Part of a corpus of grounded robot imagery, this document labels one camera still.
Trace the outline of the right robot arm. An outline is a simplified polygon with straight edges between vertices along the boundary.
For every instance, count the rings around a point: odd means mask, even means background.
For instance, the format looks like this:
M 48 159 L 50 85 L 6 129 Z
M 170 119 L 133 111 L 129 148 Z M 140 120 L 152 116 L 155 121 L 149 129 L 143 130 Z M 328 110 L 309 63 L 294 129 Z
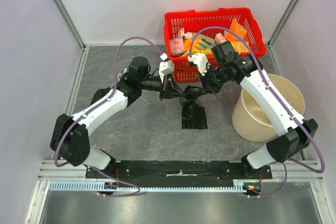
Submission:
M 212 67 L 204 53 L 188 57 L 198 68 L 203 90 L 217 93 L 225 82 L 237 82 L 260 106 L 277 136 L 241 159 L 240 172 L 245 178 L 254 178 L 263 166 L 291 159 L 313 143 L 317 122 L 306 120 L 290 105 L 253 54 L 240 57 L 230 42 L 215 46 L 212 53 L 223 66 Z

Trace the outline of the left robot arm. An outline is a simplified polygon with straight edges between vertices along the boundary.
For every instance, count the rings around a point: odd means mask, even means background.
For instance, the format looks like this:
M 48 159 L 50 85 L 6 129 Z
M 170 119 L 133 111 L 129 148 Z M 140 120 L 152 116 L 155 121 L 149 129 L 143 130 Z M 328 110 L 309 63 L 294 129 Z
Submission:
M 135 57 L 127 72 L 111 89 L 101 89 L 95 94 L 96 101 L 88 108 L 71 116 L 60 115 L 55 124 L 50 147 L 55 151 L 54 163 L 62 166 L 58 158 L 76 167 L 88 165 L 97 168 L 104 178 L 115 174 L 113 158 L 90 145 L 90 135 L 108 118 L 129 107 L 141 95 L 143 90 L 159 92 L 163 99 L 171 85 L 174 64 L 170 60 L 159 65 L 159 75 L 150 75 L 149 61 L 145 57 Z

